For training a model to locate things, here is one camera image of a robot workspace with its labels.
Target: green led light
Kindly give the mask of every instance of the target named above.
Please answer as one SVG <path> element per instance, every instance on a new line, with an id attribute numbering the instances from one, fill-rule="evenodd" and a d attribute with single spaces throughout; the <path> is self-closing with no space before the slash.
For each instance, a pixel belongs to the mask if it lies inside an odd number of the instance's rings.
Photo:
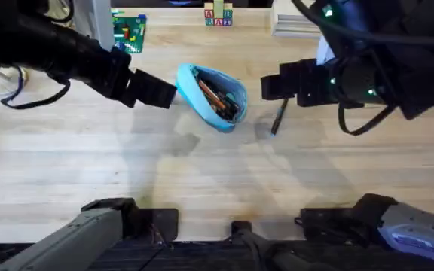
<path id="1" fill-rule="evenodd" d="M 324 16 L 326 16 L 326 17 L 332 16 L 331 5 L 326 5 L 324 8 L 322 8 L 322 12 L 324 13 Z"/>

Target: toy block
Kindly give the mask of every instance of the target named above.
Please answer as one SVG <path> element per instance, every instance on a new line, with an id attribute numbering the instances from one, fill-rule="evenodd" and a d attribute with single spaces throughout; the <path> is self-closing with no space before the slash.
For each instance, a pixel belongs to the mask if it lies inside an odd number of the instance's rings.
<path id="1" fill-rule="evenodd" d="M 213 18 L 206 18 L 205 19 L 205 25 L 206 26 L 213 26 L 214 25 L 214 19 Z"/>
<path id="2" fill-rule="evenodd" d="M 232 26 L 232 19 L 231 18 L 224 18 L 222 22 L 223 22 L 224 26 Z"/>
<path id="3" fill-rule="evenodd" d="M 225 10 L 224 9 L 224 18 L 232 18 L 232 10 Z"/>
<path id="4" fill-rule="evenodd" d="M 224 17 L 224 0 L 214 0 L 214 18 Z"/>
<path id="5" fill-rule="evenodd" d="M 214 3 L 203 3 L 203 9 L 204 10 L 214 10 Z"/>
<path id="6" fill-rule="evenodd" d="M 205 14 L 205 18 L 213 18 L 214 17 L 214 10 L 204 10 L 203 13 Z"/>
<path id="7" fill-rule="evenodd" d="M 223 23 L 224 22 L 222 18 L 214 18 L 214 26 L 222 26 Z"/>

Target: green lego baseplate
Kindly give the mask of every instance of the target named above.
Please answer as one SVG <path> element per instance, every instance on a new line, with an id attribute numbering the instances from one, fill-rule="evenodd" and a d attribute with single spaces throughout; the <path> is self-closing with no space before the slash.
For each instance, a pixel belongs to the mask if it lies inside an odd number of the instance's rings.
<path id="1" fill-rule="evenodd" d="M 115 46 L 127 53 L 141 53 L 147 17 L 139 14 L 138 17 L 117 17 L 123 11 L 112 9 L 113 33 Z"/>

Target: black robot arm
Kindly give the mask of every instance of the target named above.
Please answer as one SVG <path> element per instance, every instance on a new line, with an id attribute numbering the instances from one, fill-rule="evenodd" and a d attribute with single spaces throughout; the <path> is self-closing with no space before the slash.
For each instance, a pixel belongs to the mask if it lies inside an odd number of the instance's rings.
<path id="1" fill-rule="evenodd" d="M 115 47 L 108 52 L 97 40 L 53 23 L 43 15 L 47 9 L 47 0 L 0 0 L 0 67 L 43 71 L 61 84 L 80 80 L 128 107 L 139 100 L 169 108 L 173 85 L 140 70 L 131 72 L 129 54 Z"/>

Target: pencil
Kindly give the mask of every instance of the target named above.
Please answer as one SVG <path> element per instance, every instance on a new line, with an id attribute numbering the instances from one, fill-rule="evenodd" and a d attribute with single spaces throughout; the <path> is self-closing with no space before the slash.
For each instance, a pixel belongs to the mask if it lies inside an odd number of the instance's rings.
<path id="1" fill-rule="evenodd" d="M 204 94 L 206 94 L 209 99 L 215 103 L 220 109 L 225 109 L 225 105 L 220 101 L 220 98 L 211 91 L 210 87 L 208 87 L 202 80 L 199 80 L 199 86 Z"/>

